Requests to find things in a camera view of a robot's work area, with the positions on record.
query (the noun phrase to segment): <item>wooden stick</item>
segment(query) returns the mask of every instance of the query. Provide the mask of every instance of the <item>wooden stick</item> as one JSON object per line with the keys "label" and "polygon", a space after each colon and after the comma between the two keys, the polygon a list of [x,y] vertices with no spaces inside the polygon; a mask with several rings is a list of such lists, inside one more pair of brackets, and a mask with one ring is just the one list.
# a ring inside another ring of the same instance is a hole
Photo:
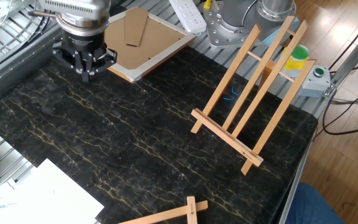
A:
{"label": "wooden stick", "polygon": [[246,122],[251,117],[252,113],[255,111],[256,107],[266,94],[269,87],[272,85],[274,80],[276,79],[279,71],[283,68],[285,65],[285,62],[290,58],[292,52],[294,51],[295,47],[298,45],[300,39],[302,38],[303,34],[306,32],[308,28],[308,25],[305,21],[302,22],[301,26],[299,27],[298,31],[296,32],[295,36],[292,38],[292,41],[290,44],[288,44],[287,49],[284,51],[284,53],[281,55],[280,60],[278,60],[276,66],[274,66],[274,69],[272,70],[271,74],[267,77],[266,82],[264,85],[260,88],[258,94],[256,94],[254,100],[252,100],[252,103],[248,107],[247,111],[242,116],[240,122],[236,126],[236,128],[233,131],[233,136],[236,138],[241,130],[243,129],[244,125],[246,125]]}
{"label": "wooden stick", "polygon": [[294,36],[295,35],[295,32],[293,32],[292,30],[290,30],[290,29],[288,29],[287,30],[287,32],[289,33],[289,34],[291,34],[292,36]]}
{"label": "wooden stick", "polygon": [[197,224],[196,199],[187,197],[187,224]]}
{"label": "wooden stick", "polygon": [[[249,55],[253,56],[256,60],[261,61],[262,59],[260,57],[258,57],[256,54],[252,53],[252,52],[248,52]],[[272,60],[269,60],[266,64],[266,68],[270,68],[270,72],[271,70],[273,70],[274,66],[276,66],[276,63]],[[288,75],[279,72],[280,75],[284,76],[287,80],[289,80],[290,82],[293,82],[293,79],[291,77],[289,77]]]}
{"label": "wooden stick", "polygon": [[275,65],[276,65],[276,63],[274,61],[272,61],[272,60],[268,61],[266,68],[262,74],[262,78],[260,79],[260,83],[258,86],[258,92],[259,92],[260,88],[265,84],[267,77],[269,77],[269,75],[271,74]]}
{"label": "wooden stick", "polygon": [[[260,28],[258,25],[255,25],[254,28],[251,30],[251,33],[248,35],[247,40],[244,42],[244,45],[241,47],[237,56],[233,60],[233,63],[231,63],[218,87],[216,87],[214,93],[206,104],[203,110],[204,114],[209,115],[211,110],[214,108],[216,102],[218,102],[219,98],[222,96],[224,89],[226,89],[227,85],[232,80],[233,76],[236,74],[237,69],[240,67],[244,59],[248,56],[247,52],[251,49],[252,46],[254,46],[255,41],[259,37],[259,34]],[[201,122],[197,121],[196,124],[193,126],[193,129],[191,129],[191,132],[197,133],[202,125],[203,124]]]}
{"label": "wooden stick", "polygon": [[[274,113],[272,119],[268,123],[267,127],[265,128],[265,131],[262,133],[261,137],[259,138],[258,142],[256,143],[253,152],[256,154],[259,154],[262,148],[265,146],[267,140],[269,139],[270,135],[272,134],[273,130],[277,126],[278,122],[284,115],[285,111],[287,110],[288,106],[294,99],[296,93],[302,86],[302,83],[308,76],[310,70],[313,68],[313,65],[316,61],[315,60],[308,60],[304,64],[303,68],[301,69],[299,75],[293,82],[292,86],[288,90],[287,94],[284,96],[283,101],[280,103],[280,106],[278,106],[276,112]],[[241,169],[241,172],[246,175],[248,173],[248,170],[251,168],[252,163],[246,162],[244,166]]]}
{"label": "wooden stick", "polygon": [[[208,201],[198,202],[196,203],[196,211],[206,210],[208,208]],[[119,224],[152,224],[157,222],[162,222],[165,220],[169,220],[172,218],[180,217],[182,215],[187,214],[187,206],[183,206],[180,208],[171,209],[165,212],[156,213],[153,215],[149,215],[142,218],[137,218],[134,220],[130,220],[127,222],[119,223]]]}
{"label": "wooden stick", "polygon": [[233,109],[230,111],[229,116],[226,118],[223,128],[227,130],[230,127],[230,124],[233,122],[234,117],[239,112],[242,104],[247,99],[249,93],[251,92],[252,88],[258,81],[260,75],[262,74],[263,70],[266,67],[266,64],[269,62],[269,60],[272,58],[274,52],[276,51],[277,47],[280,45],[281,41],[285,37],[285,34],[287,33],[288,28],[290,28],[292,22],[294,21],[294,16],[287,16],[285,19],[283,25],[281,26],[280,30],[278,31],[276,38],[274,38],[272,44],[270,44],[270,47],[267,49],[266,54],[263,56],[261,61],[259,62],[258,67],[256,68],[254,74],[252,74],[251,78],[249,79],[246,87],[242,91],[240,97],[237,99],[236,104],[233,106]]}
{"label": "wooden stick", "polygon": [[255,166],[259,166],[262,163],[263,159],[260,156],[254,154],[250,148],[240,142],[240,140],[233,137],[233,135],[220,127],[220,125],[218,125],[215,121],[206,116],[199,109],[194,109],[191,112],[191,115],[201,121],[207,128],[217,134],[224,141],[226,141],[231,147],[237,150],[237,152],[240,152],[240,154],[242,154],[245,158],[255,164]]}

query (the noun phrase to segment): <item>white paper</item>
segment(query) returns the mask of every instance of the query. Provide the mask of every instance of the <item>white paper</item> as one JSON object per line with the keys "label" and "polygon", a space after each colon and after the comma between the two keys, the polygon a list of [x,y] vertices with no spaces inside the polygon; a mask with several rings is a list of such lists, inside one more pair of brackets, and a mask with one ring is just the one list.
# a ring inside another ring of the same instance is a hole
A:
{"label": "white paper", "polygon": [[9,198],[16,194],[17,185],[15,181],[10,178],[5,183],[0,185],[0,198]]}
{"label": "white paper", "polygon": [[90,224],[103,209],[97,200],[48,159],[17,184],[26,200],[44,201],[27,212],[36,223]]}

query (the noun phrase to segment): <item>blue wire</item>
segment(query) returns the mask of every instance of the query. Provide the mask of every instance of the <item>blue wire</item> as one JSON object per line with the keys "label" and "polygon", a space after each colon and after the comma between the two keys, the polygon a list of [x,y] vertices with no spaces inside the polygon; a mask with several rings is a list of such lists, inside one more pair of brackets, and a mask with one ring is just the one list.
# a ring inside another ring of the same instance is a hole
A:
{"label": "blue wire", "polygon": [[233,94],[234,94],[234,96],[236,96],[236,97],[234,97],[233,99],[229,99],[229,98],[224,97],[223,99],[224,99],[224,100],[227,100],[227,101],[234,101],[234,100],[237,100],[237,98],[239,97],[239,95],[238,95],[237,93],[235,93],[235,92],[234,92],[234,87],[232,87],[232,88],[231,88],[231,93],[233,93]]}

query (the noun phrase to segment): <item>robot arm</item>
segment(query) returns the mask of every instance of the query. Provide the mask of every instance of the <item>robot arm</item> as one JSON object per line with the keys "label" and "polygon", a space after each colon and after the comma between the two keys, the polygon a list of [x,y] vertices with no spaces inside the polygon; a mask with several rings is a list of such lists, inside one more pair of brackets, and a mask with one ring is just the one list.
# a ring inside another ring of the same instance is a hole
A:
{"label": "robot arm", "polygon": [[117,53],[107,49],[104,31],[109,24],[110,0],[39,0],[56,12],[63,38],[54,43],[53,54],[61,63],[89,82],[96,73],[116,63]]}

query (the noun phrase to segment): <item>black marble table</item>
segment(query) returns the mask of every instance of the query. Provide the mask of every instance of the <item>black marble table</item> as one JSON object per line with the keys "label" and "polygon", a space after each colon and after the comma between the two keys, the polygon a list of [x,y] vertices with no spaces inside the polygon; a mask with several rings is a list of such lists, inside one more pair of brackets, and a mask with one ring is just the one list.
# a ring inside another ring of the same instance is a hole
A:
{"label": "black marble table", "polygon": [[[262,165],[243,176],[237,151],[205,128],[190,132],[192,109],[204,108],[225,71],[187,47],[135,84],[109,72],[85,84],[52,60],[0,97],[0,135],[36,166],[49,158],[101,202],[101,223],[184,206],[189,195],[208,200],[199,223],[269,223],[317,120],[289,107]],[[240,93],[245,84],[236,76],[229,86]],[[267,94],[239,139],[253,147],[280,102]],[[233,104],[220,100],[211,117],[222,124]]]}

